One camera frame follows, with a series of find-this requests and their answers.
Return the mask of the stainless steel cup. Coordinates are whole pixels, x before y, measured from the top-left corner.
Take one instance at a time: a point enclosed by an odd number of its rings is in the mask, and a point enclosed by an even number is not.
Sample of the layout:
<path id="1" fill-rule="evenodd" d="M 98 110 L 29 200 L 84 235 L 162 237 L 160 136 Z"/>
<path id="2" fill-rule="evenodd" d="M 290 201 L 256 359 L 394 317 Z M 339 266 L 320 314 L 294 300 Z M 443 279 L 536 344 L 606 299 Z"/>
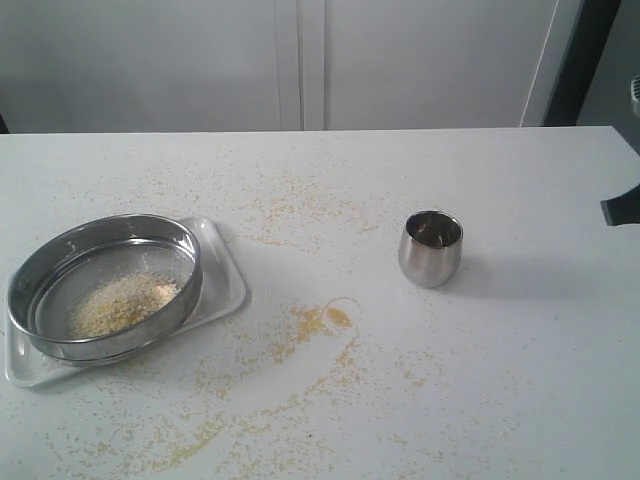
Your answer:
<path id="1" fill-rule="evenodd" d="M 447 283 L 457 272 L 464 230 L 453 216 L 439 210 L 412 214 L 405 221 L 398 264 L 412 283 L 428 289 Z"/>

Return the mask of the pale yellow grain pile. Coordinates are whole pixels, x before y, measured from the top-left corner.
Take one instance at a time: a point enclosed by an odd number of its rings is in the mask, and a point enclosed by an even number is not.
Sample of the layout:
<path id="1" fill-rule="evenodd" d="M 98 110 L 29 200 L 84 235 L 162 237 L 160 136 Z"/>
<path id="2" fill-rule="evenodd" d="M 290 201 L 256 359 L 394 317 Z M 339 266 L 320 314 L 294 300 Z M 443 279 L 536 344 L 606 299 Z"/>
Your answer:
<path id="1" fill-rule="evenodd" d="M 118 332 L 145 320 L 178 293 L 177 284 L 158 274 L 131 273 L 102 283 L 72 310 L 72 339 Z"/>

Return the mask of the round stainless steel sieve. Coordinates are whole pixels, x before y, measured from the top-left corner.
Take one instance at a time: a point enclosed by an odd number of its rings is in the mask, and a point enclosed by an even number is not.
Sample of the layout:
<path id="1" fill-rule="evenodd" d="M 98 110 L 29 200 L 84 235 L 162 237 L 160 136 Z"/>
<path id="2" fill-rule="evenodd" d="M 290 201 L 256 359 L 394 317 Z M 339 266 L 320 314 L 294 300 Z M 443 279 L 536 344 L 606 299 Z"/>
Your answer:
<path id="1" fill-rule="evenodd" d="M 113 363 L 179 330 L 203 283 L 201 246 L 176 220 L 124 214 L 41 246 L 7 288 L 12 327 L 71 365 Z"/>

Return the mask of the white rectangular plastic tray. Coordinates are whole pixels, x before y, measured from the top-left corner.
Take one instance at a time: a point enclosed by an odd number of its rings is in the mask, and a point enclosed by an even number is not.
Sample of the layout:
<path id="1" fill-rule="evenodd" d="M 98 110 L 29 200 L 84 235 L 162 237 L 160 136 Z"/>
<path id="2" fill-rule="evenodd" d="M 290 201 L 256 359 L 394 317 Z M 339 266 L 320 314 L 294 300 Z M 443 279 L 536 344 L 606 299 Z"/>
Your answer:
<path id="1" fill-rule="evenodd" d="M 203 254 L 203 283 L 194 311 L 172 336 L 158 346 L 190 330 L 238 311 L 247 298 L 247 286 L 217 225 L 204 216 L 179 220 L 197 237 Z M 9 319 L 4 327 L 4 374 L 18 388 L 35 388 L 95 369 L 95 364 L 74 366 L 39 352 Z"/>

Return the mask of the black vertical post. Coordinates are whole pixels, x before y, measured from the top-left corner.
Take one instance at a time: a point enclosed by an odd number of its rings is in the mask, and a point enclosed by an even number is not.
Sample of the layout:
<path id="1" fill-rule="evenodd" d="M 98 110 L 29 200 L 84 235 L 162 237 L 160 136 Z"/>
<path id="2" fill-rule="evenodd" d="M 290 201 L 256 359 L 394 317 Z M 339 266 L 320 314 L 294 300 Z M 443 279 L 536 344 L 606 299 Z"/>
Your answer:
<path id="1" fill-rule="evenodd" d="M 609 38 L 621 0 L 581 2 L 543 126 L 575 126 Z"/>

